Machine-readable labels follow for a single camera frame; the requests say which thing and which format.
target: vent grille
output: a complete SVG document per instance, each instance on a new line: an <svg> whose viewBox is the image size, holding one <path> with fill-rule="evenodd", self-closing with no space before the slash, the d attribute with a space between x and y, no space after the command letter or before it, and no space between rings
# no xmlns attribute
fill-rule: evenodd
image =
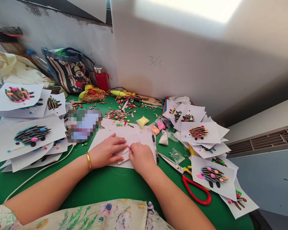
<svg viewBox="0 0 288 230"><path fill-rule="evenodd" d="M229 144L228 147L231 149L230 155L237 153L246 153L256 150L262 150L267 148L273 148L280 145L288 144L288 130L284 129L267 135L262 134L260 137L249 139L235 144Z"/></svg>

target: scissors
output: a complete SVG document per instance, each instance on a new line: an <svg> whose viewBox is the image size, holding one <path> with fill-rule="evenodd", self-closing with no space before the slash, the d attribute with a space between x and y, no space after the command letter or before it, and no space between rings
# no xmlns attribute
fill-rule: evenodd
<svg viewBox="0 0 288 230"><path fill-rule="evenodd" d="M185 187L187 188L189 194L191 195L191 197L198 203L202 204L202 205L209 205L211 203L211 195L208 192L208 190L201 186L200 184L197 184L196 182L194 182L193 180L188 179L183 173L184 172L188 172L190 175L192 175L192 172L189 170L189 168L191 168L191 166L188 166L188 168L183 168L180 167L178 164L176 164L174 161L170 160L169 158L167 158L166 156L162 155L159 153L159 156L161 156L170 166L172 166L174 169L176 169L178 172L181 173L182 175L182 182L184 183ZM190 184L193 184L195 186L197 186L198 188L200 188L201 190L203 190L206 194L207 194L207 200L202 201L199 200L191 191L188 182Z"/></svg>

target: water bottle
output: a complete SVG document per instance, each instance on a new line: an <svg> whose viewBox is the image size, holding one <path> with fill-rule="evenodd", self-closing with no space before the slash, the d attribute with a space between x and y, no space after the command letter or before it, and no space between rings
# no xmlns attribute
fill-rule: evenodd
<svg viewBox="0 0 288 230"><path fill-rule="evenodd" d="M98 84L98 88L104 90L107 92L109 90L107 77L110 79L109 74L104 71L104 68L102 65L94 65L94 72L95 72L95 78Z"/></svg>
<svg viewBox="0 0 288 230"><path fill-rule="evenodd" d="M27 50L27 54L31 56L31 58L33 59L34 63L36 65L38 65L38 67L40 67L42 70L44 70L45 72L47 72L48 74L51 75L50 69L48 67L47 62L45 62L43 59L39 58L36 55L36 52L33 50Z"/></svg>

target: hand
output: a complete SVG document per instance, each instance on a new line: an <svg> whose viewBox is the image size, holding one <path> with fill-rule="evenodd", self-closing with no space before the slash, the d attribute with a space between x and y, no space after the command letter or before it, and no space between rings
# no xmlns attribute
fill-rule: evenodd
<svg viewBox="0 0 288 230"><path fill-rule="evenodd" d="M128 147L124 144L126 143L125 138L115 137L115 135L116 133L113 133L89 151L92 169L101 168L108 164L124 160L122 156L112 156L113 153Z"/></svg>
<svg viewBox="0 0 288 230"><path fill-rule="evenodd" d="M143 176L156 167L154 155L148 145L133 143L130 147L129 159L134 169Z"/></svg>

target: white cable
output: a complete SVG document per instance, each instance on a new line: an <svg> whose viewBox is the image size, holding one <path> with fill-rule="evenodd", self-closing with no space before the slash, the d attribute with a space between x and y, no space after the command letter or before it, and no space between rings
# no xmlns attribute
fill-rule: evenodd
<svg viewBox="0 0 288 230"><path fill-rule="evenodd" d="M36 176L37 174L39 174L41 171L43 171L44 169L49 168L49 167L52 166L52 165L55 165L55 164L63 161L66 157L68 157L69 154L71 153L71 151L73 150L73 148L76 146L76 144L77 144L77 143L73 143L73 146L71 147L69 153L68 153L63 159L61 159L61 160L59 160L59 161L57 161L57 162L55 162L55 163L53 163L53 164L51 164L51 165L48 165L48 166L42 168L40 171L38 171L38 172L35 173L33 176L31 176L29 179L27 179L25 182L23 182L17 189L15 189L15 190L5 199L4 202L7 202L7 201L10 199L10 197L11 197L18 189L20 189L25 183L27 183L29 180L31 180L33 177L35 177L35 176Z"/></svg>

